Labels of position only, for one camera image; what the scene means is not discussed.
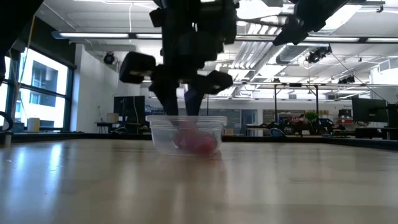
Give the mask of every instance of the computer monitor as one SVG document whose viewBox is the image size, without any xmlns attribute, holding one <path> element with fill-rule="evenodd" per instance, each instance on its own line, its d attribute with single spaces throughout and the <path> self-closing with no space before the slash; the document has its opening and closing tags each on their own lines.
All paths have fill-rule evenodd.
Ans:
<svg viewBox="0 0 398 224">
<path fill-rule="evenodd" d="M 351 116 L 352 116 L 351 110 L 346 110 L 346 109 L 338 110 L 339 118 L 341 118 L 341 117 L 349 117 L 350 118 Z"/>
<path fill-rule="evenodd" d="M 122 117 L 122 122 L 145 123 L 145 96 L 114 97 L 113 113 Z"/>
<path fill-rule="evenodd" d="M 385 100 L 353 98 L 353 119 L 362 122 L 388 122 Z"/>
</svg>

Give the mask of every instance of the plastic container lid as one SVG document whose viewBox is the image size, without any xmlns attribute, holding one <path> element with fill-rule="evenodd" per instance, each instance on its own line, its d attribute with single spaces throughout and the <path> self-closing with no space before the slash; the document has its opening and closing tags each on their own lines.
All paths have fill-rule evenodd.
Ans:
<svg viewBox="0 0 398 224">
<path fill-rule="evenodd" d="M 195 121 L 197 123 L 222 123 L 226 126 L 227 117 L 224 116 L 159 116 L 150 115 L 146 116 L 146 121 Z"/>
</svg>

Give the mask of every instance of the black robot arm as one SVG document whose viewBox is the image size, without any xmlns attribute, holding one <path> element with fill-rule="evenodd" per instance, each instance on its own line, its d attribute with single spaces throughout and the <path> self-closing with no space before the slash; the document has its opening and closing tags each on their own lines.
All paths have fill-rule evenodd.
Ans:
<svg viewBox="0 0 398 224">
<path fill-rule="evenodd" d="M 185 94 L 187 114 L 198 115 L 205 94 L 217 94 L 233 84 L 227 73 L 212 71 L 198 75 L 206 61 L 214 61 L 224 44 L 236 38 L 236 8 L 233 0 L 158 0 L 150 13 L 154 27 L 162 28 L 163 64 L 156 66 L 150 55 L 129 52 L 119 78 L 140 84 L 150 77 L 149 87 L 162 103 L 167 115 L 178 115 L 176 88 L 189 85 Z"/>
</svg>

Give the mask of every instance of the clear plastic container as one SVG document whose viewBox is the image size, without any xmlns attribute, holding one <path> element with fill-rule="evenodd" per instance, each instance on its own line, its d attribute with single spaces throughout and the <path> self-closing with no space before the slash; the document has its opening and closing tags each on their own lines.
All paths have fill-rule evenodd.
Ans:
<svg viewBox="0 0 398 224">
<path fill-rule="evenodd" d="M 147 116 L 155 148 L 168 155 L 195 155 L 199 144 L 211 141 L 205 154 L 214 154 L 221 144 L 226 126 L 224 116 Z"/>
</svg>

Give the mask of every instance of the white wall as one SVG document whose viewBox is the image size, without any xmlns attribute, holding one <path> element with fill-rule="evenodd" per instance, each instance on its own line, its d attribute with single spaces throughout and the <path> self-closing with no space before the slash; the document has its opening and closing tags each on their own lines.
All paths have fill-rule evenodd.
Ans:
<svg viewBox="0 0 398 224">
<path fill-rule="evenodd" d="M 382 72 L 378 72 L 377 68 L 371 70 L 370 76 L 371 84 L 390 84 L 390 85 L 398 85 L 398 68 L 384 70 Z M 398 88 L 397 87 L 389 87 L 389 88 L 373 88 L 375 93 L 371 93 L 372 99 L 381 99 L 379 96 L 383 97 L 389 103 L 397 103 L 398 102 Z"/>
<path fill-rule="evenodd" d="M 76 45 L 75 63 L 71 131 L 97 133 L 98 107 L 105 120 L 113 112 L 113 97 L 139 95 L 139 86 L 121 83 L 118 74 L 89 54 L 84 45 Z"/>
</svg>

